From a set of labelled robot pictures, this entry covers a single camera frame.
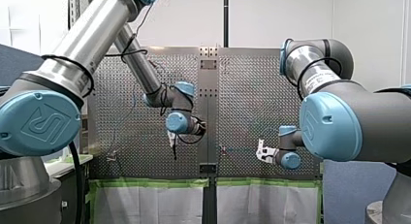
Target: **logo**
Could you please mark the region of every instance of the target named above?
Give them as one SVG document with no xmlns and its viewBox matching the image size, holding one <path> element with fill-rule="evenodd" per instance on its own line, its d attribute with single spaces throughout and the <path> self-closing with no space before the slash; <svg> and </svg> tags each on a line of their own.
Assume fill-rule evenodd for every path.
<svg viewBox="0 0 411 224">
<path fill-rule="evenodd" d="M 67 114 L 43 104 L 33 111 L 21 133 L 47 144 L 55 144 L 70 121 Z"/>
</svg>

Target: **perforated metal panel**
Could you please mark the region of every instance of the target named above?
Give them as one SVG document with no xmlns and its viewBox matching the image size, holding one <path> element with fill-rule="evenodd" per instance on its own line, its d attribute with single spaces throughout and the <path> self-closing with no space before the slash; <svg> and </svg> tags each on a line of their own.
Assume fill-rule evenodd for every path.
<svg viewBox="0 0 411 224">
<path fill-rule="evenodd" d="M 164 67 L 157 68 L 162 82 L 188 80 L 199 85 L 202 97 L 195 100 L 194 114 L 206 115 L 202 118 L 210 126 L 213 121 L 217 133 L 208 131 L 200 143 L 202 149 L 179 146 L 174 161 L 165 116 L 142 103 L 140 87 L 125 64 L 119 58 L 107 58 L 95 74 L 96 91 L 89 101 L 90 151 L 96 156 L 92 177 L 199 177 L 199 162 L 209 160 L 219 163 L 218 176 L 318 178 L 319 161 L 303 148 L 298 150 L 302 167 L 296 171 L 265 164 L 255 156 L 260 136 L 264 135 L 266 145 L 278 147 L 278 127 L 298 125 L 300 101 L 295 88 L 278 75 L 278 49 L 219 48 L 216 69 L 201 69 L 204 56 L 198 48 L 149 51 L 150 59 Z M 211 76 L 215 72 L 219 78 Z M 205 88 L 212 88 L 212 96 Z M 217 101 L 217 108 L 209 106 L 210 99 Z M 213 157 L 204 147 L 223 153 Z M 114 151 L 115 161 L 108 161 Z"/>
<path fill-rule="evenodd" d="M 218 118 L 219 176 L 311 179 L 320 174 L 319 160 L 299 148 L 300 169 L 284 170 L 256 158 L 259 138 L 279 147 L 280 125 L 298 125 L 297 92 L 279 75 L 278 49 L 220 50 Z"/>
<path fill-rule="evenodd" d="M 149 59 L 159 65 L 161 82 L 177 80 L 197 83 L 197 48 L 150 51 Z M 131 176 L 185 178 L 198 177 L 197 147 L 180 145 L 174 161 L 164 116 L 142 102 L 142 90 L 119 58 L 106 58 L 95 74 L 96 91 L 89 101 L 90 151 L 94 178 Z M 107 156 L 115 160 L 108 161 Z"/>
</svg>

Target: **white wall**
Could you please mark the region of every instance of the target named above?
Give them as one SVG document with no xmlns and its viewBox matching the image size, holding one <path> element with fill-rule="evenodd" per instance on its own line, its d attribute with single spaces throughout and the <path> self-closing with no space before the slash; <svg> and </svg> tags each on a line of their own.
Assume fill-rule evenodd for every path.
<svg viewBox="0 0 411 224">
<path fill-rule="evenodd" d="M 67 32 L 67 0 L 0 0 L 0 44 L 50 52 Z"/>
<path fill-rule="evenodd" d="M 132 23 L 141 22 L 147 8 Z M 142 45 L 222 44 L 223 0 L 158 0 L 139 34 Z M 0 44 L 50 53 L 67 33 L 67 0 L 0 0 Z"/>
<path fill-rule="evenodd" d="M 354 80 L 369 90 L 402 83 L 405 0 L 334 0 L 332 36 L 355 57 Z"/>
<path fill-rule="evenodd" d="M 223 0 L 158 0 L 140 30 L 139 41 L 161 47 L 216 46 L 222 45 L 222 32 Z"/>
<path fill-rule="evenodd" d="M 332 0 L 230 0 L 230 47 L 279 48 L 332 36 Z"/>
</svg>

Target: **vertical metal pole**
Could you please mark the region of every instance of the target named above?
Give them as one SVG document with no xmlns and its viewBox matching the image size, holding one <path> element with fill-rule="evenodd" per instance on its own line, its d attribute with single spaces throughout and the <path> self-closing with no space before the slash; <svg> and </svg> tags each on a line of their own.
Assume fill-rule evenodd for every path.
<svg viewBox="0 0 411 224">
<path fill-rule="evenodd" d="M 208 178 L 203 195 L 203 224 L 217 223 L 216 145 L 218 117 L 218 48 L 200 49 L 199 112 L 206 115 L 205 139 L 199 145 L 201 177 Z"/>
<path fill-rule="evenodd" d="M 224 0 L 224 48 L 229 46 L 229 0 Z"/>
</svg>

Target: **blue cable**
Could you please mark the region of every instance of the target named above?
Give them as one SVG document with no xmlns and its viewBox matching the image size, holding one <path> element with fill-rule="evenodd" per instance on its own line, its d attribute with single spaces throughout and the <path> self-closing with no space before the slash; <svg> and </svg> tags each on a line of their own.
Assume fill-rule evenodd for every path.
<svg viewBox="0 0 411 224">
<path fill-rule="evenodd" d="M 117 123 L 117 126 L 114 128 L 114 131 L 112 133 L 111 144 L 109 146 L 109 152 L 111 151 L 111 148 L 114 145 L 118 128 L 120 127 L 121 124 L 124 123 L 126 118 L 130 116 L 130 114 L 133 112 L 134 108 L 137 106 L 137 95 L 136 95 L 136 85 L 135 84 L 134 84 L 134 87 L 133 87 L 133 103 L 132 104 L 133 105 L 132 105 L 131 109 L 129 110 L 129 112 L 127 114 L 125 114 L 122 118 L 119 119 L 119 122 Z"/>
</svg>

